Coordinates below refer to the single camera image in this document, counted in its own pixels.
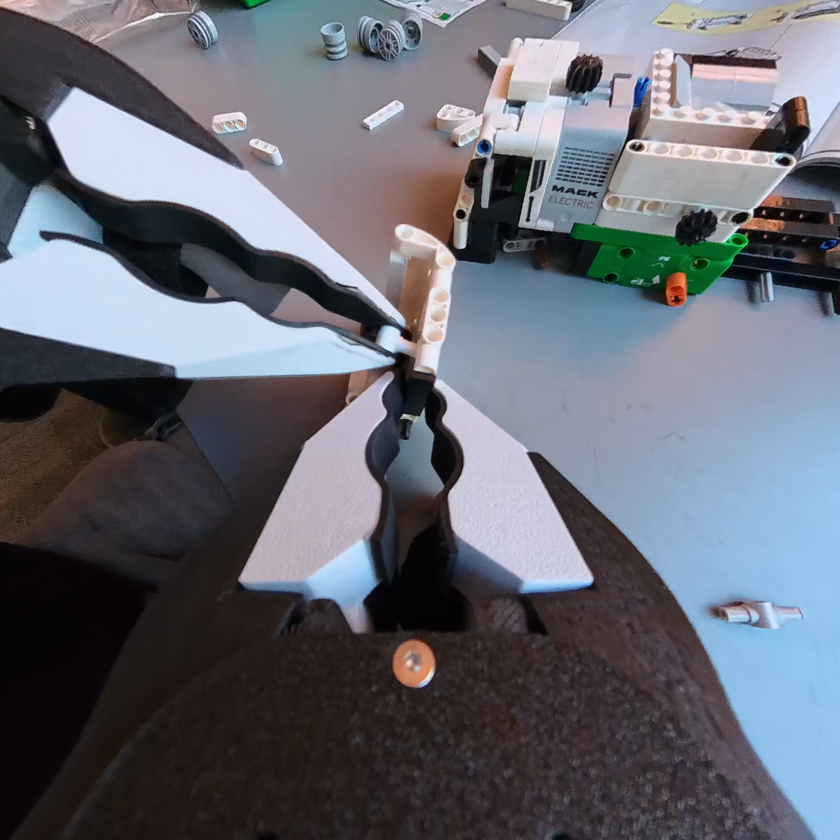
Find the white lego axle connector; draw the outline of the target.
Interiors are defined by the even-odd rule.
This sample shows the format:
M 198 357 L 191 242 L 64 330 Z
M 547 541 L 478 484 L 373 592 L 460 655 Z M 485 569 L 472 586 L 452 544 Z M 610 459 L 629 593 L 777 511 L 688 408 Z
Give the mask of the white lego axle connector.
M 803 611 L 796 606 L 752 600 L 715 605 L 710 609 L 710 614 L 726 623 L 750 625 L 769 630 L 778 630 L 786 623 L 804 620 Z

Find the green white sticker sheet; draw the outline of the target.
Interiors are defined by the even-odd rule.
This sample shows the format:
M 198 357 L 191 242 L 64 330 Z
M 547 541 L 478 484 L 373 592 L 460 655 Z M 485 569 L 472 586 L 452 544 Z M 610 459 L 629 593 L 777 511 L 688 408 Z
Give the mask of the green white sticker sheet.
M 444 28 L 485 1 L 383 1 L 392 7 L 414 11 L 426 22 Z

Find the clear plastic bag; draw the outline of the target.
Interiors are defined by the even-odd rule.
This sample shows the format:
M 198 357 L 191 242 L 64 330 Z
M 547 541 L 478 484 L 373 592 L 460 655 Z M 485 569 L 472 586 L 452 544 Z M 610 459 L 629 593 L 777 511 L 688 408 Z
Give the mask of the clear plastic bag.
M 40 9 L 51 23 L 97 43 L 165 18 L 184 20 L 200 5 L 197 1 L 48 1 Z

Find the open lego instruction booklet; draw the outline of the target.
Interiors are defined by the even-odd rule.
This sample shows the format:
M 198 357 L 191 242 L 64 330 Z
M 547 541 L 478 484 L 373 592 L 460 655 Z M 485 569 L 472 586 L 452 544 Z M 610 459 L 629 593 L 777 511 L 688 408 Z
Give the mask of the open lego instruction booklet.
M 837 1 L 595 2 L 555 38 L 635 56 L 657 114 L 771 116 L 803 97 L 811 134 L 798 168 L 838 168 L 838 18 Z

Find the white lego beam assembly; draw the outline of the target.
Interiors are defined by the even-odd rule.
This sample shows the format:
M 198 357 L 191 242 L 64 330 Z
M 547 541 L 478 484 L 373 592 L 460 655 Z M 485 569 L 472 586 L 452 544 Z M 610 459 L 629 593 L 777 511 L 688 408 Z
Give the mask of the white lego beam assembly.
M 456 258 L 435 236 L 410 224 L 395 228 L 390 271 L 402 279 L 398 310 L 403 336 L 416 343 L 416 357 L 407 358 L 400 438 L 407 440 L 437 378 L 448 329 Z

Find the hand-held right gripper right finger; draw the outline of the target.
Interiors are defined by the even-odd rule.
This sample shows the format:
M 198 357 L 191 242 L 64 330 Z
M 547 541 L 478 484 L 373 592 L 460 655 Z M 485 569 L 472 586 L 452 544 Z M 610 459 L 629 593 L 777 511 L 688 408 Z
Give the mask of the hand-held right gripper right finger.
M 427 399 L 448 578 L 462 594 L 590 586 L 583 559 L 528 450 L 442 380 Z

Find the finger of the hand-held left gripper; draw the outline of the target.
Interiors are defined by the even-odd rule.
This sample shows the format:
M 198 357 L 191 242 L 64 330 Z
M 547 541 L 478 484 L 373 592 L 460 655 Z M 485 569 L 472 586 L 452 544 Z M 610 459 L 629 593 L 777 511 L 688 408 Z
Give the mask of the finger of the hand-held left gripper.
M 148 243 L 201 247 L 252 281 L 303 292 L 365 326 L 405 319 L 250 172 L 72 89 L 46 122 L 88 209 Z
M 263 317 L 233 299 L 154 288 L 121 258 L 53 238 L 1 267 L 4 382 L 338 375 L 394 353 L 327 324 Z

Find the long white lego plate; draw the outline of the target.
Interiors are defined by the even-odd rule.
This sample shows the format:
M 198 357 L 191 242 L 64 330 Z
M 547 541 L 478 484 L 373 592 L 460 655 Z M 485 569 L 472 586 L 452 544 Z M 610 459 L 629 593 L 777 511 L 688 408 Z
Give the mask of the long white lego plate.
M 568 21 L 575 9 L 573 1 L 510 0 L 504 1 L 504 5 L 509 9 L 561 22 Z

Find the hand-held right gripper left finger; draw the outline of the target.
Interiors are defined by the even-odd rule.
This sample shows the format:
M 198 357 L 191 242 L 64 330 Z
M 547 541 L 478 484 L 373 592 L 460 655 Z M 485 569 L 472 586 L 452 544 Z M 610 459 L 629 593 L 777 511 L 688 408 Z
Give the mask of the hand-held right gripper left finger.
M 364 601 L 396 568 L 385 473 L 399 452 L 401 387 L 380 377 L 303 445 L 239 583 L 330 600 L 353 632 L 373 631 Z

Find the white green lego truck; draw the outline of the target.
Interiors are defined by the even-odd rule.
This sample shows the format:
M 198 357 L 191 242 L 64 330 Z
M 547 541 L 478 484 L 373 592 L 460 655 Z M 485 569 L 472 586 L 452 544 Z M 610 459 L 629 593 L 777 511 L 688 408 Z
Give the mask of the white green lego truck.
M 838 315 L 838 210 L 778 194 L 810 138 L 779 111 L 660 110 L 634 57 L 515 38 L 483 108 L 455 204 L 457 257 L 559 256 L 573 275 L 678 308 L 719 278 L 814 292 Z

